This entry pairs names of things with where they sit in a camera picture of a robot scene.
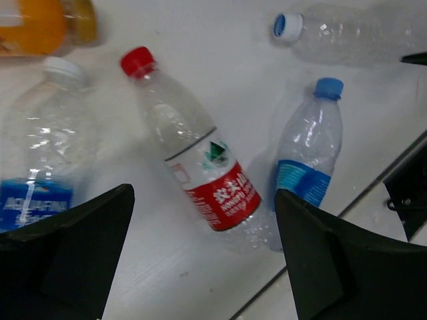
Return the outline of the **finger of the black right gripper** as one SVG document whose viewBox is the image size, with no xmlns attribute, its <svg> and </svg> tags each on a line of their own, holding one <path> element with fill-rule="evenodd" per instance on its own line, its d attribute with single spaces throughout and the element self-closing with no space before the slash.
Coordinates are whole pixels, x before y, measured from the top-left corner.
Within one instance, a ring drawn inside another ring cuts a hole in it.
<svg viewBox="0 0 427 320">
<path fill-rule="evenodd" d="M 406 55 L 403 56 L 400 61 L 407 64 L 427 66 L 427 52 Z"/>
</svg>

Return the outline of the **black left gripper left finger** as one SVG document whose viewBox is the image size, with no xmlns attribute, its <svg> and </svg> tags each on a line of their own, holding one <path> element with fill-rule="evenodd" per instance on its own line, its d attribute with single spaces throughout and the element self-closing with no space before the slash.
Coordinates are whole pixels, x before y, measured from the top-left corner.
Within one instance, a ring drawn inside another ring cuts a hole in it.
<svg viewBox="0 0 427 320">
<path fill-rule="evenodd" d="M 101 319 L 131 221 L 122 184 L 1 234 L 2 319 Z"/>
</svg>

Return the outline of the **white-cap Aquafina water bottle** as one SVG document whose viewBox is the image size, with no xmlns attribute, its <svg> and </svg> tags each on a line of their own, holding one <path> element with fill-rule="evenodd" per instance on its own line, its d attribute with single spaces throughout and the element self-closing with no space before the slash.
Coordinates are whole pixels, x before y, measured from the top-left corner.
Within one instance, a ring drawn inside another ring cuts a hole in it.
<svg viewBox="0 0 427 320">
<path fill-rule="evenodd" d="M 72 208 L 97 151 L 83 68 L 47 57 L 43 75 L 1 124 L 2 232 Z"/>
</svg>

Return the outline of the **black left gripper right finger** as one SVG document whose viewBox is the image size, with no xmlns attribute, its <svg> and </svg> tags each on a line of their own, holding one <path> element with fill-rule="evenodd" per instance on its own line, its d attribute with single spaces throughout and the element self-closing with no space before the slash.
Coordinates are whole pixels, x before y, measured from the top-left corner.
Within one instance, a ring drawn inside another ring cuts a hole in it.
<svg viewBox="0 0 427 320">
<path fill-rule="evenodd" d="M 300 199 L 275 197 L 299 319 L 425 319 L 426 248 L 385 237 Z"/>
</svg>

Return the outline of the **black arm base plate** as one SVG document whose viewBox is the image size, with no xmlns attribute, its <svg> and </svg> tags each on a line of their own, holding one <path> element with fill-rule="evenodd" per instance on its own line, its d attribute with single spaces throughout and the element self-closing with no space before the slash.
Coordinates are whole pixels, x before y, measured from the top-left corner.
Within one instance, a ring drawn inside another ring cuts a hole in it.
<svg viewBox="0 0 427 320">
<path fill-rule="evenodd" d="M 426 224 L 426 141 L 411 145 L 392 164 L 384 180 L 386 206 L 398 214 L 408 240 Z"/>
</svg>

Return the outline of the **orange juice bottle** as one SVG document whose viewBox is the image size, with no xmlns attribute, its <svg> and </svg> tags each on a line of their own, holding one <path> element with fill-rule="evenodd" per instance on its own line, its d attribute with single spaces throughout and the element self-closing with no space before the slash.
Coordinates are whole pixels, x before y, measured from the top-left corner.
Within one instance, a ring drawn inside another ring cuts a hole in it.
<svg viewBox="0 0 427 320">
<path fill-rule="evenodd" d="M 1 56 L 45 56 L 99 37 L 91 1 L 2 1 Z"/>
</svg>

